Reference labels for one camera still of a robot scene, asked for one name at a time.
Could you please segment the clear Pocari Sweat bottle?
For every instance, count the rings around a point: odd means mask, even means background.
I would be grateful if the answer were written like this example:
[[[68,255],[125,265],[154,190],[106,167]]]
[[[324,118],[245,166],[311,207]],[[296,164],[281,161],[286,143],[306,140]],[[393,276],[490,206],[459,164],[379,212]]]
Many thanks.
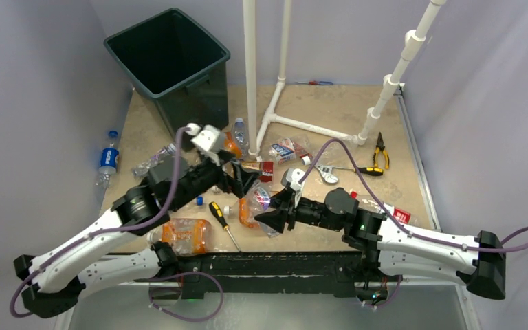
[[[259,228],[269,238],[274,238],[279,233],[270,226],[255,219],[256,215],[269,211],[271,197],[269,186],[260,181],[256,182],[244,197],[243,209],[245,210],[245,216],[243,217],[242,224],[249,228]]]

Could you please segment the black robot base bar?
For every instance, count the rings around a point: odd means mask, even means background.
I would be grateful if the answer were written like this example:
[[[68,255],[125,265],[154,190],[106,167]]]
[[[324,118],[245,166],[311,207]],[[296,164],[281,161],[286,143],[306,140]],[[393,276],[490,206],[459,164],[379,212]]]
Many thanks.
[[[183,274],[181,297],[202,299],[206,293],[331,294],[370,299],[382,281],[397,282],[370,268],[361,252],[218,252],[179,257],[162,266],[152,281]]]

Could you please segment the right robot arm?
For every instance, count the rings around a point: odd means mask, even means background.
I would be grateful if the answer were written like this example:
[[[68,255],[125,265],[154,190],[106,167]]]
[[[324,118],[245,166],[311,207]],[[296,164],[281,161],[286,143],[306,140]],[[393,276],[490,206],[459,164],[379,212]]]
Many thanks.
[[[353,271],[367,280],[388,276],[420,276],[463,284],[477,296],[506,297],[506,255],[498,237],[488,231],[476,236],[444,234],[400,223],[361,206],[342,188],[323,202],[296,198],[290,188],[271,198],[255,219],[282,233],[304,223],[342,233],[342,241],[362,253]]]

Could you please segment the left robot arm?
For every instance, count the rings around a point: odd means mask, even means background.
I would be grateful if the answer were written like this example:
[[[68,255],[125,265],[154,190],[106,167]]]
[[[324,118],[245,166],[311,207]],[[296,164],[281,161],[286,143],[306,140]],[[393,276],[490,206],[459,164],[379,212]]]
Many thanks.
[[[21,300],[27,316],[58,316],[81,298],[124,282],[144,279],[169,281],[180,269],[172,247],[153,243],[131,255],[105,260],[116,248],[164,225],[170,214],[212,187],[238,198],[259,180],[259,170],[245,168],[231,154],[224,166],[210,159],[191,166],[169,157],[152,167],[142,181],[116,200],[88,228],[39,256],[23,254],[14,260],[21,279],[13,300]]]

